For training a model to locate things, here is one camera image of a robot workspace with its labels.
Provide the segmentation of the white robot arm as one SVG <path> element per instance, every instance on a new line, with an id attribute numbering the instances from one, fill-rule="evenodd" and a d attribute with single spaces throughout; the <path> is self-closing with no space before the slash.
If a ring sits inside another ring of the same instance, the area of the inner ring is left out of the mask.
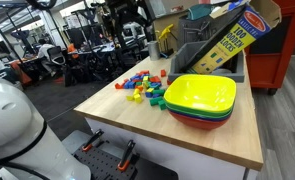
<path id="1" fill-rule="evenodd" d="M 0 166 L 19 180 L 91 179 L 90 169 L 68 152 L 25 93 L 2 78 Z"/>

